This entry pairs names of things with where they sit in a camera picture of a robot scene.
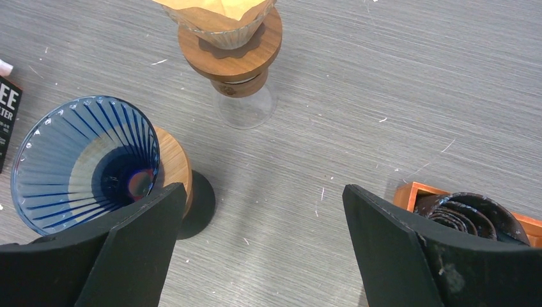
orange wooden box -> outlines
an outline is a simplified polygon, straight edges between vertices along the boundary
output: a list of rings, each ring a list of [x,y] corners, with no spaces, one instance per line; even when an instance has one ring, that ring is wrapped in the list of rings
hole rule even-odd
[[[450,194],[447,191],[437,189],[419,182],[411,182],[405,184],[395,192],[393,204],[410,212],[414,211],[416,199],[420,196],[434,194]],[[512,212],[516,219],[522,224],[523,229],[527,232],[530,244],[534,248],[542,248],[542,221],[532,219],[528,216]]]

paper coffee filter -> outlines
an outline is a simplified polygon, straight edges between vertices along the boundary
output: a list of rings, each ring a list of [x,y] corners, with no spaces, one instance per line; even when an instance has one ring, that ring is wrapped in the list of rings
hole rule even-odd
[[[202,31],[240,29],[263,14],[276,0],[154,0],[173,10],[179,23]]]

wooden stand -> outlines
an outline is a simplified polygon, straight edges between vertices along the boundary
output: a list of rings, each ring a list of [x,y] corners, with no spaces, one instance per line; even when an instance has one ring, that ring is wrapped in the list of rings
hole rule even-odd
[[[181,50],[190,66],[211,81],[227,97],[248,97],[267,80],[269,66],[276,59],[283,41],[283,24],[273,8],[262,25],[244,46],[222,50],[179,27]]]
[[[160,170],[155,187],[165,187],[175,182],[185,186],[187,202],[178,239],[187,239],[201,232],[210,223],[215,211],[214,192],[209,181],[192,170],[181,144],[164,129],[156,126],[154,129],[160,147]]]
[[[411,182],[401,186],[395,192],[393,204],[407,211],[413,212],[416,200],[428,195],[450,194],[447,191],[437,189],[418,182]],[[529,242],[534,248],[542,248],[542,221],[512,212],[512,215],[522,224],[527,233]]]

wooden dripper base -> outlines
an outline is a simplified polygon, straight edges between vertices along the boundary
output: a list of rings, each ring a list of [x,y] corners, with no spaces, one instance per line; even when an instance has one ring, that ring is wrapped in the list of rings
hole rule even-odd
[[[188,239],[203,231],[211,222],[216,207],[215,193],[209,181],[192,170],[181,144],[164,129],[156,126],[154,129],[160,147],[160,170],[153,193],[175,182],[184,185],[187,202],[177,239]]]
[[[421,184],[419,182],[410,182],[397,189],[393,199],[393,204],[407,211],[413,212],[416,201],[424,196],[436,194],[450,194],[447,191]],[[523,214],[512,212],[512,215],[520,222],[527,233],[530,245],[534,248],[542,248],[542,221],[533,219]]]

gray wood grain table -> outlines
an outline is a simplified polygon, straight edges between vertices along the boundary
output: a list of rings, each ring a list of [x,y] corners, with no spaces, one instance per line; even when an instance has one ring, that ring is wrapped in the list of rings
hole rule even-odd
[[[48,110],[92,94],[139,106],[215,187],[212,224],[176,245],[163,307],[367,306],[345,184],[391,200],[415,180],[542,218],[540,2],[277,7],[277,111],[235,130],[214,113],[210,85],[151,0],[0,1],[0,58],[24,88],[0,175],[0,244],[37,236],[10,197],[22,138]]]

